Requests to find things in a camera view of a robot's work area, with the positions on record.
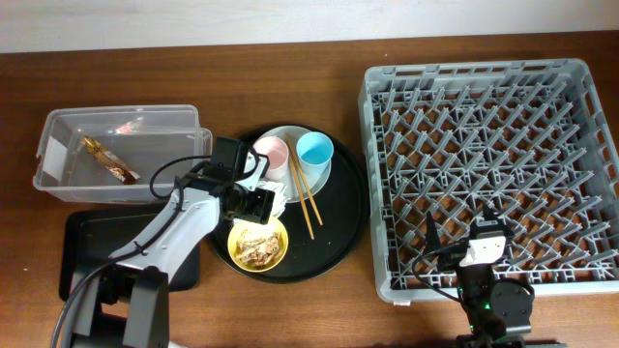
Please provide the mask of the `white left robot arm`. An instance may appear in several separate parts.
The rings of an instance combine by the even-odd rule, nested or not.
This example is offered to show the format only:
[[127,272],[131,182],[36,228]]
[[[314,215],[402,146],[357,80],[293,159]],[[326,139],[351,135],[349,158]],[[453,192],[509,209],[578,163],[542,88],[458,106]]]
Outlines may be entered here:
[[[240,172],[202,162],[184,177],[175,178],[168,203],[136,237],[94,270],[74,276],[51,346],[171,346],[171,279],[202,238],[223,220],[268,222],[275,195],[257,185],[267,168],[265,159]],[[103,274],[111,269],[135,278],[130,313],[125,318],[97,310]]]

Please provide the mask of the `yellow bowl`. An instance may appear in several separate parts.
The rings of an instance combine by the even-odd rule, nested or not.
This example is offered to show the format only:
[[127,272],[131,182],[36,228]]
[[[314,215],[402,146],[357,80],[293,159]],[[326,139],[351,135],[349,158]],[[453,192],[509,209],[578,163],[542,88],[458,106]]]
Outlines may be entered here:
[[263,273],[282,261],[288,244],[287,231],[276,217],[271,217],[267,224],[239,220],[228,234],[227,251],[243,271]]

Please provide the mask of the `food scraps and rice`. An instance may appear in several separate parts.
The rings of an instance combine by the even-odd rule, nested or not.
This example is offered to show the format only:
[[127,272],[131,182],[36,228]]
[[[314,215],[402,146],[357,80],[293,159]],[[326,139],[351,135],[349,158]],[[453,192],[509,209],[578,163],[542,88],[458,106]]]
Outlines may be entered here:
[[277,231],[244,229],[236,242],[234,258],[254,269],[264,269],[283,255]]

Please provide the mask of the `gold brown snack wrapper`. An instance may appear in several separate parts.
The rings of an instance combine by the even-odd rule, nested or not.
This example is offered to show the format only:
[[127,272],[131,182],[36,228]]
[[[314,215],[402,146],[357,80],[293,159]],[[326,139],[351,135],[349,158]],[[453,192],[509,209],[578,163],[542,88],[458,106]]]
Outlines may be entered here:
[[140,179],[140,176],[135,171],[131,170],[98,140],[85,135],[82,138],[82,143],[86,151],[124,185],[134,185]]

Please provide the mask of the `wooden chopstick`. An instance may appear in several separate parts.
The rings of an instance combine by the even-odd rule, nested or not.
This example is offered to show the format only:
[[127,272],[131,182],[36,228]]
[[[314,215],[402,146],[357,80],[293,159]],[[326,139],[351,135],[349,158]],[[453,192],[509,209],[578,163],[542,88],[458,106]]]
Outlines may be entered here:
[[302,207],[302,210],[303,210],[303,214],[304,214],[306,225],[307,225],[307,228],[308,228],[308,231],[309,231],[309,235],[310,235],[310,238],[313,240],[314,239],[313,229],[312,229],[311,222],[310,222],[309,212],[308,212],[307,206],[305,204],[305,196],[304,196],[304,193],[303,193],[303,190],[302,190],[301,180],[299,178],[300,168],[299,168],[299,165],[297,164],[296,157],[295,157],[295,155],[292,152],[292,142],[290,140],[289,135],[286,133],[284,135],[284,137],[285,137],[285,141],[286,141],[286,144],[287,144],[289,152],[290,152],[292,177],[293,177],[293,180],[294,180],[294,183],[295,183],[295,186],[296,186],[296,190],[299,193],[300,204],[301,204],[301,207]]
[[307,196],[307,198],[309,199],[309,202],[310,202],[310,204],[311,204],[311,206],[312,206],[312,208],[313,208],[313,211],[314,211],[314,213],[315,213],[315,215],[316,215],[316,217],[317,217],[317,219],[318,219],[318,222],[319,222],[319,224],[320,224],[320,225],[322,225],[322,224],[323,224],[322,217],[321,217],[321,215],[320,215],[320,213],[319,213],[319,210],[318,210],[317,205],[316,205],[316,203],[315,203],[315,200],[314,200],[314,198],[313,198],[313,193],[312,193],[312,192],[311,192],[311,190],[310,190],[310,186],[309,186],[309,184],[308,184],[308,182],[307,182],[307,179],[306,179],[305,173],[304,173],[304,172],[303,172],[303,170],[301,169],[301,166],[300,166],[299,160],[298,160],[298,158],[297,158],[297,156],[296,156],[296,155],[295,155],[295,157],[296,157],[297,164],[299,165],[299,168],[300,168],[299,178],[300,178],[300,180],[301,180],[301,185],[302,185],[302,190],[303,190],[304,196],[305,196],[305,198],[306,198],[306,196]]

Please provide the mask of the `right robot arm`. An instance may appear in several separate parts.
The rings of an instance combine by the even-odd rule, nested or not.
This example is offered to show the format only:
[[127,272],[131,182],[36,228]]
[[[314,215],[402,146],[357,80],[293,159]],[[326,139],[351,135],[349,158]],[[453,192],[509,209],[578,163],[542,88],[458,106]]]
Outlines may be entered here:
[[515,233],[488,207],[483,208],[482,218],[471,223],[468,236],[442,246],[432,213],[427,213],[426,247],[414,259],[411,270],[420,278],[417,264],[435,258],[438,271],[456,274],[454,297],[421,281],[459,303],[466,313],[471,333],[459,335],[456,347],[524,347],[523,336],[532,330],[535,290],[522,280],[495,277],[493,265],[507,255]]

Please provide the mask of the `pink plastic cup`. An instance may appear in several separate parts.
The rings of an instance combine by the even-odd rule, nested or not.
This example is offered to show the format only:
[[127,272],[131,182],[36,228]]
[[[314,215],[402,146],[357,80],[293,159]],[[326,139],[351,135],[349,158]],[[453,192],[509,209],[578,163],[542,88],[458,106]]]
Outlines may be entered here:
[[275,136],[266,136],[258,139],[253,148],[258,154],[266,155],[269,166],[265,177],[271,181],[283,178],[288,170],[289,152],[286,143]]

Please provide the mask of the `white tissue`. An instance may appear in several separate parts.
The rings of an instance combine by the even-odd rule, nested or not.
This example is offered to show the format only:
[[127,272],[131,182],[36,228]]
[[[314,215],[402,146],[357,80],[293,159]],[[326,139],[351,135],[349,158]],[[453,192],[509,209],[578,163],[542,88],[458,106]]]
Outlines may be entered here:
[[275,194],[271,216],[278,218],[285,211],[285,205],[288,201],[288,198],[285,196],[286,185],[273,181],[259,181],[257,187],[270,190]]

